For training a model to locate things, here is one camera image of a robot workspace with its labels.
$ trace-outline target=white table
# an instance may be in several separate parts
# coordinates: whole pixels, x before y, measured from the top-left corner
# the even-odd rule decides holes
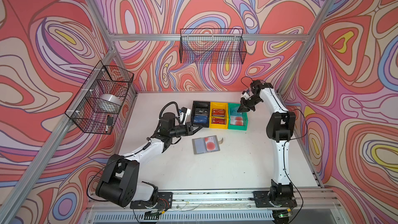
[[[240,101],[238,92],[206,93],[140,93],[119,154],[135,150],[153,134],[159,112],[168,102],[179,108],[192,108],[192,102]],[[164,112],[176,113],[175,105]],[[139,181],[153,183],[160,190],[178,189],[246,189],[271,186],[273,175],[272,139],[266,134],[270,113],[264,103],[248,112],[247,131],[202,128],[193,136],[182,137],[164,153],[147,164],[140,164]],[[220,151],[193,154],[192,139],[217,135],[224,139]],[[290,142],[289,165],[291,180],[296,187],[317,187],[306,159],[296,140]]]

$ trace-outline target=wire basket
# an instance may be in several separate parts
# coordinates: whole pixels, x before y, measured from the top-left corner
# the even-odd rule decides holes
[[[242,28],[180,29],[181,63],[243,64]]]
[[[76,109],[67,110],[65,114],[82,132],[111,134],[134,74],[118,66],[101,65],[100,72],[82,101]],[[106,100],[106,95],[112,95],[113,102]]]

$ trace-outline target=red circle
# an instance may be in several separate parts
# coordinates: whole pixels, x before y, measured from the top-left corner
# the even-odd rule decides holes
[[[207,150],[212,151],[216,148],[216,145],[213,142],[209,142],[206,144]]]

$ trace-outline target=patterned wall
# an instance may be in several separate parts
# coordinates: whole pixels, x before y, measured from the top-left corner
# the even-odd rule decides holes
[[[353,223],[398,223],[397,14],[398,0],[337,0],[284,93]]]
[[[179,33],[242,27],[245,33],[307,33],[324,0],[97,0],[112,33]],[[244,76],[278,85],[301,42],[247,42],[243,65],[181,64],[179,42],[116,43],[140,91],[242,90]]]
[[[0,0],[0,204],[106,52],[84,0]],[[112,135],[70,129],[14,224],[77,222],[130,103]]]

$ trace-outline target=black storage bin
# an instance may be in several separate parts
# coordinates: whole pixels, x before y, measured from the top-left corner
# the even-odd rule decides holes
[[[195,110],[197,108],[207,108],[207,123],[194,123],[193,122],[193,118],[195,117]],[[209,127],[209,123],[210,123],[210,102],[197,102],[197,101],[193,101],[192,104],[192,113],[191,113],[191,123],[201,126],[201,127]]]

